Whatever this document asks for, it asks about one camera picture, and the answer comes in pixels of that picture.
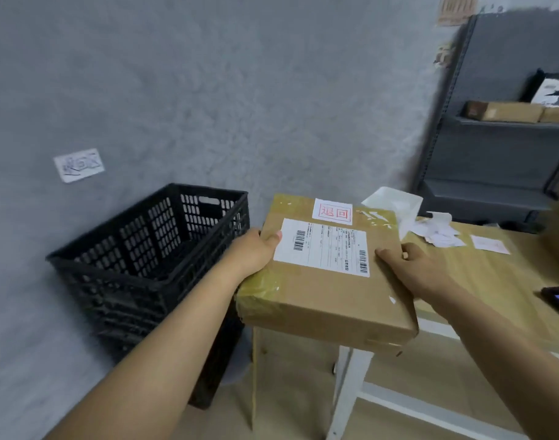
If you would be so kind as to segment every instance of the hand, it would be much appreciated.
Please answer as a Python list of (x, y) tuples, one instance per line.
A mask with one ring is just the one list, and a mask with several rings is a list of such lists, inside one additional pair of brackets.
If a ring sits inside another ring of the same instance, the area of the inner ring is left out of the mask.
[(281, 241), (281, 231), (262, 239), (260, 230), (252, 228), (243, 236), (235, 239), (225, 252), (222, 262), (227, 263), (239, 280), (259, 272), (274, 256), (277, 245)]
[(408, 254), (407, 259), (388, 249), (377, 249), (375, 254), (392, 268), (398, 279), (416, 298), (432, 304), (433, 300), (441, 296), (462, 290), (448, 273), (416, 244), (402, 244), (401, 248)]

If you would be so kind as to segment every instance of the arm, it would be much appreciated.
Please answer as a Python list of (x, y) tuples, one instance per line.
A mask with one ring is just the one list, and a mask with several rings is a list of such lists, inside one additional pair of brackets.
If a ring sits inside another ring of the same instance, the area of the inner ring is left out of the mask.
[(236, 239), (162, 323), (46, 436), (56, 439), (167, 439), (183, 412), (232, 294), (271, 259), (281, 234), (257, 229)]
[(457, 332), (483, 375), (532, 439), (559, 439), (559, 360), (506, 318), (468, 293), (415, 244), (407, 259), (389, 250), (379, 258)]

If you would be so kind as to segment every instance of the black plastic crate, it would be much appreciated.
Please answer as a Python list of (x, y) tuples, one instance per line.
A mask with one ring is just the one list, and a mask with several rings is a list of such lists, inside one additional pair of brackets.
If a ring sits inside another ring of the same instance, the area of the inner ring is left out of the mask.
[[(102, 345), (120, 361), (249, 225), (246, 192), (169, 184), (47, 259)], [(210, 405), (239, 338), (237, 328), (240, 334), (232, 304), (196, 384), (199, 407)]]

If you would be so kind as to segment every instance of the gray wall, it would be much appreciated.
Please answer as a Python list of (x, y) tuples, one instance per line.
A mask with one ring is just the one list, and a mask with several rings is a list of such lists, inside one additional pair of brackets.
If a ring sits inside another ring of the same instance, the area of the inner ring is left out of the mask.
[[(275, 192), (407, 187), (456, 32), (437, 5), (0, 0), (0, 438), (41, 437), (108, 367), (48, 252), (168, 182), (245, 189), (255, 225)], [(88, 148), (106, 173), (63, 184), (52, 157)]]

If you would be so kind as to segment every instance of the metal shelf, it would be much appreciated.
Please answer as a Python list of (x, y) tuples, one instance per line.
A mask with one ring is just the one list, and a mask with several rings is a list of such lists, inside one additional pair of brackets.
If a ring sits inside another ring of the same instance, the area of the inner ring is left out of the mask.
[(475, 127), (502, 127), (502, 128), (533, 128), (535, 130), (559, 130), (559, 123), (523, 123), (523, 122), (487, 122), (474, 120), (459, 115), (450, 116), (450, 119), (461, 125)]

